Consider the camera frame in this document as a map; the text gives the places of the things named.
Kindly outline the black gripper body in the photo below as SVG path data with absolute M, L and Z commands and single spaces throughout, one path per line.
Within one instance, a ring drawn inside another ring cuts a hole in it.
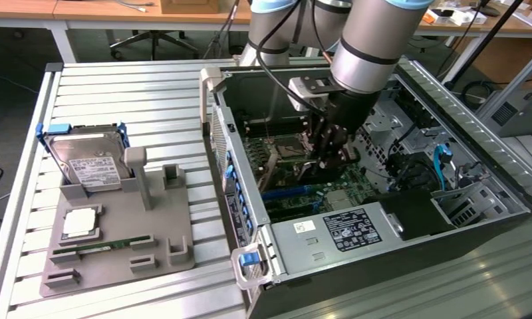
M 362 94 L 353 91 L 331 92 L 325 112 L 309 118 L 310 173 L 343 173 L 362 159 L 354 145 L 357 132 L 371 115 L 381 92 Z

